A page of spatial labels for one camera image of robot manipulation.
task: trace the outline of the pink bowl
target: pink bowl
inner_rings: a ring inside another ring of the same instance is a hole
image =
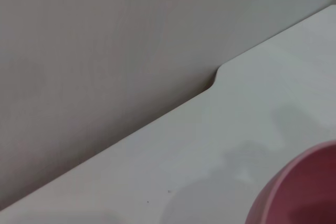
[[[336,141],[316,145],[259,193],[245,224],[336,223]]]

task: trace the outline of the pink plastic container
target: pink plastic container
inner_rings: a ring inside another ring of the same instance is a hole
[[[245,224],[336,223],[336,141],[303,152],[259,193]]]

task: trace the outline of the white countertop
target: white countertop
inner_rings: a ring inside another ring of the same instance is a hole
[[[214,85],[0,212],[1,224],[242,224],[266,182],[336,137],[336,6],[218,70]]]

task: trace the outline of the gray wall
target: gray wall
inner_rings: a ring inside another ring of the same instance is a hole
[[[333,0],[0,0],[0,207]]]

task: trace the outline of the pink bowl rim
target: pink bowl rim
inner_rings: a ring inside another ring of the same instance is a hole
[[[278,178],[275,180],[274,186],[271,189],[269,196],[266,200],[266,204],[264,207],[264,210],[261,214],[261,222],[260,224],[266,224],[266,220],[268,217],[269,209],[271,207],[271,204],[275,198],[275,195],[281,186],[282,182],[285,180],[287,175],[299,164],[301,163],[304,159],[309,157],[311,154],[321,151],[322,149],[328,148],[332,145],[336,145],[336,140],[330,140],[326,141],[320,144],[317,144],[313,147],[310,147],[306,151],[302,152],[298,156],[296,156],[294,159],[292,159],[280,172]]]

